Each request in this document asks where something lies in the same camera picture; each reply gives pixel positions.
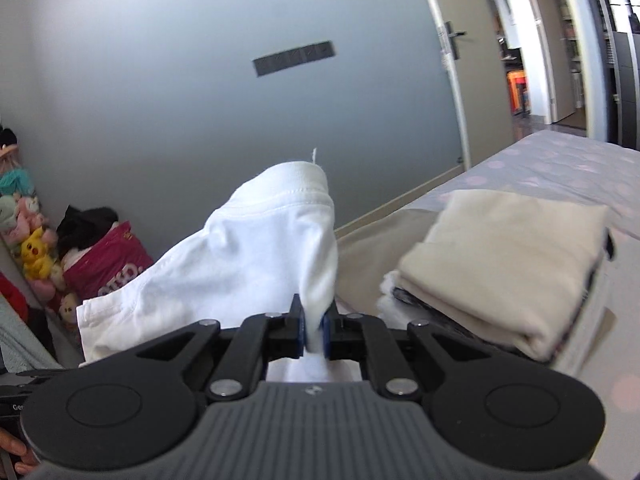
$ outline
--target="teal plush toy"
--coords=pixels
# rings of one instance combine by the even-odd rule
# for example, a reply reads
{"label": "teal plush toy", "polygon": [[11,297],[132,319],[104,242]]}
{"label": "teal plush toy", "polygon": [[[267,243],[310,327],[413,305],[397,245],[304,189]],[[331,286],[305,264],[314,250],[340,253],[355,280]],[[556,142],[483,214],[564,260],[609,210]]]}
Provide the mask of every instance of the teal plush toy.
{"label": "teal plush toy", "polygon": [[9,232],[17,226],[17,206],[13,196],[0,196],[0,232]]}
{"label": "teal plush toy", "polygon": [[0,176],[1,194],[12,195],[16,191],[20,193],[21,196],[31,196],[35,191],[29,173],[23,168],[9,170]]}

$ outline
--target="pikachu plush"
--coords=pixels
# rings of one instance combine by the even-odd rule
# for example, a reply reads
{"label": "pikachu plush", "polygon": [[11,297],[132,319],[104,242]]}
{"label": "pikachu plush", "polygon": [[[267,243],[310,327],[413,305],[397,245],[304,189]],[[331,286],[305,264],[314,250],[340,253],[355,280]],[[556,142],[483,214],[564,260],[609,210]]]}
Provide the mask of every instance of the pikachu plush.
{"label": "pikachu plush", "polygon": [[46,280],[53,267],[49,246],[42,241],[44,229],[37,228],[20,246],[24,275],[29,280]]}

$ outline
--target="gray blanket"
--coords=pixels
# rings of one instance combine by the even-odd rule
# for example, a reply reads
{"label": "gray blanket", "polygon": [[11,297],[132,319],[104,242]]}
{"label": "gray blanket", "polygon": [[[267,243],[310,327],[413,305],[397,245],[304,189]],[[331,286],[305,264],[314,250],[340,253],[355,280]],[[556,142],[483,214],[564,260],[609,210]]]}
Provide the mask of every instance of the gray blanket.
{"label": "gray blanket", "polygon": [[0,351],[2,351],[4,366],[10,373],[38,368],[62,368],[2,296],[0,296]]}

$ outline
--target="door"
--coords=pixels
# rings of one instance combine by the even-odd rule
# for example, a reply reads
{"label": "door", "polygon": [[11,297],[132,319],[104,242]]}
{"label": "door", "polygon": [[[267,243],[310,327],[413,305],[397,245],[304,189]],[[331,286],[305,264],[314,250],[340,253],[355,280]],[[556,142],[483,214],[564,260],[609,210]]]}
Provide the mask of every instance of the door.
{"label": "door", "polygon": [[486,0],[428,0],[453,87],[465,167],[513,143],[507,81]]}
{"label": "door", "polygon": [[545,57],[551,121],[556,123],[575,112],[574,83],[558,0],[531,0]]}

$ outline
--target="stuffed toy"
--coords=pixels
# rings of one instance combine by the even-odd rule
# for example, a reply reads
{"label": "stuffed toy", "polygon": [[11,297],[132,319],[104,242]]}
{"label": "stuffed toy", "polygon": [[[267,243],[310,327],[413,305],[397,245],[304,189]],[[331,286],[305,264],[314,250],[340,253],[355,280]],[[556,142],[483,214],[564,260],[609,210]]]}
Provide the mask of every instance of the stuffed toy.
{"label": "stuffed toy", "polygon": [[25,241],[31,230],[29,222],[18,212],[17,202],[10,195],[0,196],[0,234],[9,247]]}
{"label": "stuffed toy", "polygon": [[42,241],[44,229],[37,228],[20,246],[24,275],[30,280],[46,280],[53,267],[49,246]]}
{"label": "stuffed toy", "polygon": [[62,273],[62,265],[60,265],[59,262],[55,262],[53,264],[53,267],[51,267],[51,274],[49,276],[49,279],[51,280],[51,283],[53,283],[53,285],[56,287],[56,289],[60,292],[64,292],[66,290],[66,282]]}
{"label": "stuffed toy", "polygon": [[58,233],[53,229],[44,229],[42,241],[49,246],[49,249],[53,249],[58,244]]}
{"label": "stuffed toy", "polygon": [[78,297],[72,292],[62,298],[60,310],[58,311],[62,321],[69,325],[77,325],[78,314],[76,313],[76,309],[79,305],[80,302],[78,301]]}
{"label": "stuffed toy", "polygon": [[47,219],[40,212],[40,202],[36,196],[23,196],[18,200],[18,215],[24,215],[32,232],[47,223]]}
{"label": "stuffed toy", "polygon": [[32,196],[35,192],[31,177],[23,168],[0,174],[0,194],[11,195],[16,192],[20,196]]}
{"label": "stuffed toy", "polygon": [[17,203],[11,195],[0,196],[0,232],[6,233],[17,225]]}
{"label": "stuffed toy", "polygon": [[56,287],[51,280],[27,280],[31,290],[42,303],[48,303],[56,295]]}
{"label": "stuffed toy", "polygon": [[14,229],[8,232],[2,233],[2,239],[9,247],[17,246],[29,238],[31,230],[29,229],[29,222],[24,215],[18,215],[16,219],[16,225]]}

